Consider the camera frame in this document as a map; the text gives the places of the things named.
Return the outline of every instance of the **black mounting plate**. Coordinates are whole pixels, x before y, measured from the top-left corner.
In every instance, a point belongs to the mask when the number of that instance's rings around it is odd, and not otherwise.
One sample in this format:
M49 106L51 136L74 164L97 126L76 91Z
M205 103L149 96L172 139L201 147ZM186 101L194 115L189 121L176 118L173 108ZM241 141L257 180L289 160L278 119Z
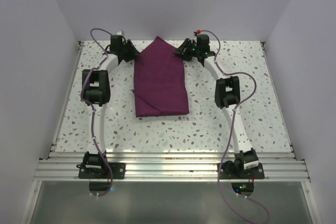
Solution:
M223 171L221 171L219 179L249 179L249 176L242 177L240 174L238 174L237 170L235 169L230 169L230 171L228 171L228 169L225 169L225 165L228 162L231 162L231 161L227 161L222 164ZM262 163L259 163L258 167L252 168L251 172L254 173L254 179L264 179L265 178L264 168L263 168Z
M124 179L126 164L125 163L109 163L112 169L113 179ZM79 170L78 178L83 179L107 179L108 174L102 173L102 169L88 168L84 172Z

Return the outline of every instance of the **cable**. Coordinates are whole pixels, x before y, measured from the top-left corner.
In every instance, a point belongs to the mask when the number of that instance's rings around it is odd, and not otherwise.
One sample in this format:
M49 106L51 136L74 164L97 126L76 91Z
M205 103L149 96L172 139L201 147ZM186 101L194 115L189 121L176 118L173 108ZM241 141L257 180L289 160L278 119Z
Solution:
M230 129L230 135L229 135L229 139L228 139L228 143L227 143L227 146L225 148L225 151L224 151L224 154L223 154L223 157L222 159L220 160L220 164L219 164L219 167L218 167L218 176L217 176L217 184L218 184L218 188L219 188L219 192L220 192L220 195L222 196L224 202L226 203L226 205L236 214L238 215L239 217L241 217L242 219L246 220L247 222L251 223L251 224L267 224L270 220L270 213L269 213L269 210L267 209L267 207L265 205L263 205L261 202L257 201L256 199L253 199L251 197L247 197L248 200L250 201L253 201L255 203L257 203L259 206L261 206L262 208L264 208L264 210L266 211L266 214L267 214L267 219L266 221L264 222L255 222L253 220L250 220L248 219L247 217L245 217L244 215L242 215L240 212L238 212L231 204L230 202L228 201L228 199L226 198L224 192L223 192L223 188L221 186L221 183L219 181L220 179L220 171L221 171L221 167L222 167L222 164L223 164L223 161L224 161L224 158L227 154L227 151L229 149L229 146L230 146L230 143L231 143L231 139L232 139L232 134L233 134L233 129L234 129L234 124L235 124L235 117L236 117L236 110L237 108L242 104L244 103L245 101L247 101L248 99L250 99L255 93L256 93L256 90L257 90L257 82L256 80L254 79L254 77L252 75L250 75L249 73L246 73L246 72L234 72L234 73L225 73L223 71L223 69L221 69L221 67L219 66L219 64L217 63L217 56L218 56L218 53L220 51L220 41L219 41L219 38L212 32L212 31L209 31L209 30L201 30L201 32L205 32L205 33L210 33L212 34L218 41L218 45L219 45L219 48L217 50L217 53L215 54L215 65L217 66L217 68L219 69L219 71L225 75L225 76L232 76L232 75L235 75L235 74L244 74L248 77L250 77L254 83L254 89L252 91L252 93L245 99L243 99L242 101L240 101L233 109L233 116L232 116L232 124L231 124L231 129Z
M108 168L108 170L109 170L109 175L110 175L110 177L111 177L111 181L110 181L110 184L109 184L108 189L107 189L105 192L101 193L101 194L97 194L97 197L101 197L101 196L104 196L105 194L107 194L107 193L110 191L110 189L111 189L111 187L112 187L113 173L112 173L112 169L111 169L109 163L107 162L107 159L104 157L104 155L102 154L102 152L101 152L101 150L100 150L100 148L99 148L99 146L98 146L98 144L97 144L96 136L95 136L95 133L94 133L94 131L93 131L93 123L94 123L94 120L95 120L94 115L95 115L95 113L96 113L96 110L95 110L93 104L92 104L90 101L84 99L84 96L83 96L83 95L84 95L84 90L85 90L86 84L88 83L88 81L89 81L89 79L90 79L90 76L91 76L92 72L93 72L94 70L98 70L98 69L101 67L101 65L102 65L102 64L107 60L107 58L108 58L107 48L104 49L104 48L99 44L99 42L94 38L94 36L93 36L93 34L92 34L92 32L95 31L95 30L100 30L100 31L103 31L103 32L105 32L105 33L107 33L107 34L109 34L109 35L112 35L110 32L108 32L108 31L106 31L106 30L104 30L104 29L101 29L101 28L94 28L94 29L92 29L92 30L90 31L91 38L92 38L93 41L94 41L94 42L95 42L95 43L96 43L96 44L97 44L97 45L104 51L104 54L106 55L106 57L103 58L103 59L101 60L101 62L98 64L97 67L93 67L93 68L90 69L90 71L89 71L87 77L85 78L85 81L84 81L82 90L81 90L81 92L80 92L80 98L81 98L81 101L83 101L83 102L89 104L89 105L91 106L91 108L92 108L92 117L91 117L91 137L92 137L93 143L95 144L95 147L97 148L97 151L98 151L98 153L99 153L101 159L104 161L106 167Z

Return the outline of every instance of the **maroon cloth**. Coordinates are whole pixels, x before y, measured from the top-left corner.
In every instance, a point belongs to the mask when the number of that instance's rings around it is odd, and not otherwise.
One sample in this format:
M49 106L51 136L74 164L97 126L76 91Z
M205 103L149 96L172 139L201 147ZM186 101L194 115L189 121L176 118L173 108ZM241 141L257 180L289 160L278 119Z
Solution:
M135 59L135 110L138 116L185 115L189 113L182 59L176 48L160 37Z

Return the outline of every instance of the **speckled tabletop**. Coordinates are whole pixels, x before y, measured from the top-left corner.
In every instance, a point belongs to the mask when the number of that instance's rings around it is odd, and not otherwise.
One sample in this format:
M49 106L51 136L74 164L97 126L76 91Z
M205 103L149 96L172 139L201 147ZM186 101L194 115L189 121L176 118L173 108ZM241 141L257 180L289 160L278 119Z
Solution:
M182 41L167 41L178 47ZM105 47L109 41L101 41ZM142 51L151 41L133 41ZM221 41L218 60L229 72L245 71L257 80L258 88L240 113L246 133L257 152L291 152L271 79L258 41ZM216 50L218 42L211 41ZM64 118L57 137L56 152L85 152L88 112L80 101L81 72L95 66L102 52L93 41L85 41ZM108 152L223 152L229 135L225 116L214 102L215 80L196 60L185 62L185 85L190 114L159 118L136 118L134 106L134 62L122 62L109 75L111 100L105 120ZM253 83L239 76L242 99Z

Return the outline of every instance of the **white wall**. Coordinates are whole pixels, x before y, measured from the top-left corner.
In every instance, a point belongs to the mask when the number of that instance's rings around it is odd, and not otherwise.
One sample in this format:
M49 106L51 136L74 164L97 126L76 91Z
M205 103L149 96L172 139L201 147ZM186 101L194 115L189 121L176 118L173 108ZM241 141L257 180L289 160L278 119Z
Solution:
M266 55L294 150L324 223L335 223L336 0L291 0Z
M88 30L125 30L132 39L184 39L210 29L221 39L266 41L289 0L57 0L78 40ZM106 39L106 35L97 35Z
M0 0L0 223L19 223L78 43L56 0Z

